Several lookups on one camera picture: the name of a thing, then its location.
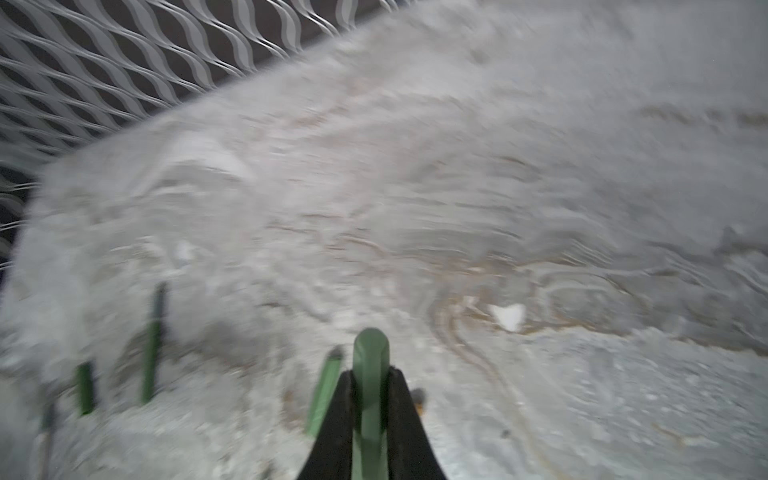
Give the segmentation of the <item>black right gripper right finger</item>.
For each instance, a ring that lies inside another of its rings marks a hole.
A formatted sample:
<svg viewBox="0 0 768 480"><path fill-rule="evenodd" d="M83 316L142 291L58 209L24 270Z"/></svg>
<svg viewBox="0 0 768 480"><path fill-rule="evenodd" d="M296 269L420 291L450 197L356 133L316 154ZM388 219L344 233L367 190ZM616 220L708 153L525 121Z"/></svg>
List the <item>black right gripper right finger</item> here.
<svg viewBox="0 0 768 480"><path fill-rule="evenodd" d="M387 463L391 480L446 480L414 405L404 374L389 368Z"/></svg>

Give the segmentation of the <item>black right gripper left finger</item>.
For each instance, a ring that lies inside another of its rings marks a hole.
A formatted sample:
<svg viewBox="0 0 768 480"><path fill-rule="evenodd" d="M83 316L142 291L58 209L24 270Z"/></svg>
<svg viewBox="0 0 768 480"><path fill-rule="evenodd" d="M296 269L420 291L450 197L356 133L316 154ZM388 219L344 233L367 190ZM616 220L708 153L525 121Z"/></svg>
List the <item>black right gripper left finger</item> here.
<svg viewBox="0 0 768 480"><path fill-rule="evenodd" d="M319 434L297 480L350 480L353 428L356 419L355 381L341 373Z"/></svg>

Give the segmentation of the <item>light green pen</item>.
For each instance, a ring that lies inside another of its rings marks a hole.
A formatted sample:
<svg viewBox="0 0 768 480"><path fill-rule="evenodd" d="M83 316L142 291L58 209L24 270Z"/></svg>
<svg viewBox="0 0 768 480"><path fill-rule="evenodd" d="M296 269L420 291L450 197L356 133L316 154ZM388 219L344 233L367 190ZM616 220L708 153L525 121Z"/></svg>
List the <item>light green pen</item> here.
<svg viewBox="0 0 768 480"><path fill-rule="evenodd" d="M306 434L311 438L316 438L320 432L341 373L343 358L343 348L336 346L328 353L320 369L305 428Z"/></svg>

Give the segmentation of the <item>light green pen cap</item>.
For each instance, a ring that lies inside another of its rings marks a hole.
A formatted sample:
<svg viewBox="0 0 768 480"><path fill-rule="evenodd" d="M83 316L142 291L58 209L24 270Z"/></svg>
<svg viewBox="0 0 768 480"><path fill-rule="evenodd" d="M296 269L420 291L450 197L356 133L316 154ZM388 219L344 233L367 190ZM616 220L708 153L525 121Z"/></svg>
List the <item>light green pen cap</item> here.
<svg viewBox="0 0 768 480"><path fill-rule="evenodd" d="M387 389L390 346L377 328L355 339L352 374L355 382L352 478L387 479Z"/></svg>

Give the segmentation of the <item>orange pen cap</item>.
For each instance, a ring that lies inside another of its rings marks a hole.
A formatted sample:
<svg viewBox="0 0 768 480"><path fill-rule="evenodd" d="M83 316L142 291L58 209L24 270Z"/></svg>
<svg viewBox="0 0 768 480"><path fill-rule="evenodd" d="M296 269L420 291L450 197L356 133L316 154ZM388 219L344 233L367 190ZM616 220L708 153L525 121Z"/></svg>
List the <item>orange pen cap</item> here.
<svg viewBox="0 0 768 480"><path fill-rule="evenodd" d="M413 402L413 405L417 411L417 414L419 416L422 416L425 411L425 404L426 404L426 392L422 388L415 388L410 391L410 396Z"/></svg>

